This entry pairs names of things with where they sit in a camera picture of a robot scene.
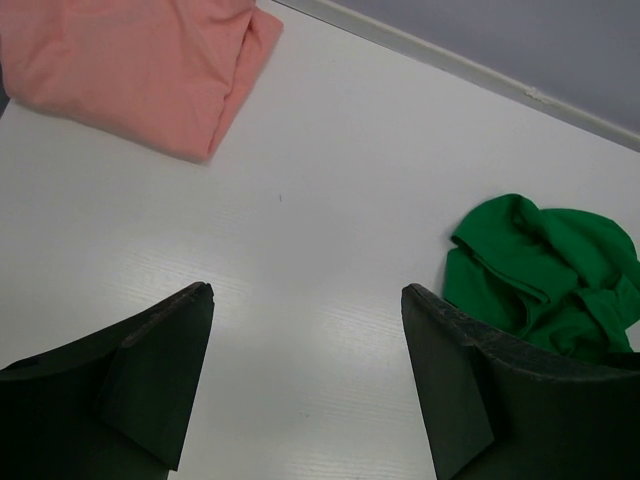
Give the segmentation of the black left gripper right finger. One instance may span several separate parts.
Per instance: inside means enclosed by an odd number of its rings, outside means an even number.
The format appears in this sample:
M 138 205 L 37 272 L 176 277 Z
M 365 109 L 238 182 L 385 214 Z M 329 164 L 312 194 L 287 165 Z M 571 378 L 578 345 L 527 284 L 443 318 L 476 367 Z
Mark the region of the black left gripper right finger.
M 540 349 L 421 285 L 401 313 L 440 479 L 635 479 L 639 357 Z

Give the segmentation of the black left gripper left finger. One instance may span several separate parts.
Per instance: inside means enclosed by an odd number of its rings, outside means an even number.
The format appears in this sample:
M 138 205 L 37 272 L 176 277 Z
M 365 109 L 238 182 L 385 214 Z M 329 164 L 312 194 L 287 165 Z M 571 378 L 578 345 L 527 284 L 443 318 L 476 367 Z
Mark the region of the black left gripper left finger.
M 4 479 L 166 479 L 177 470 L 214 313 L 194 283 L 1 371 Z

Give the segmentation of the green t-shirt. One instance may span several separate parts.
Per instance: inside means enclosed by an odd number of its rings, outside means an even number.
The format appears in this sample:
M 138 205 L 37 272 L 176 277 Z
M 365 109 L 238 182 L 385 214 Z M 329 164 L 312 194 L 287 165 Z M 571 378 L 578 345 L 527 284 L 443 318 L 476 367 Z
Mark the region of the green t-shirt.
M 507 194 L 471 210 L 451 241 L 442 296 L 462 312 L 574 359 L 632 353 L 639 259 L 613 220 Z

